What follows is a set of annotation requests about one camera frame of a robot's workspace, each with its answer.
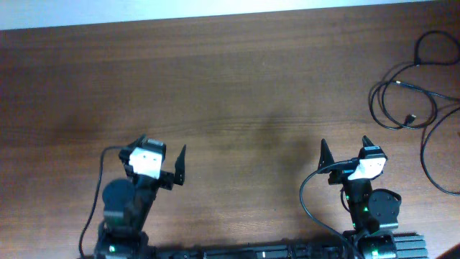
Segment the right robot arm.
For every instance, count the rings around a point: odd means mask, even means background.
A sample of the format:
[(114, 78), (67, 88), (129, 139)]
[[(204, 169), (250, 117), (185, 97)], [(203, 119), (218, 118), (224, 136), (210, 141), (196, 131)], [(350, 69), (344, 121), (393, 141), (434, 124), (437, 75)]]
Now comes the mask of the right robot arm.
[(342, 202), (348, 204), (354, 229), (344, 236), (356, 249), (353, 256), (363, 258), (396, 258), (397, 248), (392, 231), (398, 228), (397, 216), (402, 198), (383, 189), (373, 189), (371, 181), (383, 174), (387, 156), (367, 136), (355, 158), (336, 162), (327, 145), (321, 140), (318, 169), (328, 174), (330, 185), (341, 185)]

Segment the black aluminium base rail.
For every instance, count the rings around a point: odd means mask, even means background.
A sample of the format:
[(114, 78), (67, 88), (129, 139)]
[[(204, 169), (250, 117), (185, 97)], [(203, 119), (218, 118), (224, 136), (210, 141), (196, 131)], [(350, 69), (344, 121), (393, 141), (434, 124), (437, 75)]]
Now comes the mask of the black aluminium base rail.
[(285, 242), (270, 245), (245, 245), (234, 247), (196, 247), (193, 249), (160, 249), (145, 244), (143, 248), (127, 245), (98, 245), (87, 258), (177, 258), (177, 259), (212, 259), (212, 258), (248, 258), (248, 259), (334, 259), (334, 258), (427, 258), (428, 249), (422, 235), (386, 235), (367, 237), (359, 241), (357, 255), (347, 251), (343, 246), (333, 242)]

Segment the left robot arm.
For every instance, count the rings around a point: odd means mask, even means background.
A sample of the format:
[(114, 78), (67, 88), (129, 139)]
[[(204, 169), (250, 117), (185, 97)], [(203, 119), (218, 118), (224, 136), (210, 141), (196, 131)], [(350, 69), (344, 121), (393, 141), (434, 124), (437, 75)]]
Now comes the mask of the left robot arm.
[(96, 259), (153, 258), (155, 249), (148, 245), (144, 223), (163, 188), (168, 191), (185, 182), (186, 146), (175, 161), (173, 172), (164, 171), (165, 143), (144, 135), (118, 147), (125, 178), (110, 181), (102, 192), (103, 220), (93, 256)]

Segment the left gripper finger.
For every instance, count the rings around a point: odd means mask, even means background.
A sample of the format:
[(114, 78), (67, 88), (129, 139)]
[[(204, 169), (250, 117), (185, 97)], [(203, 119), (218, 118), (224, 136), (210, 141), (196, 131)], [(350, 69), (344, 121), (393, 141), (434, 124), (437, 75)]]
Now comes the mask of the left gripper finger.
[(174, 184), (180, 185), (180, 186), (182, 186), (185, 182), (185, 153), (186, 153), (186, 145), (183, 146), (175, 162)]
[(141, 135), (137, 140), (135, 140), (131, 147), (141, 147), (146, 139), (146, 135)]

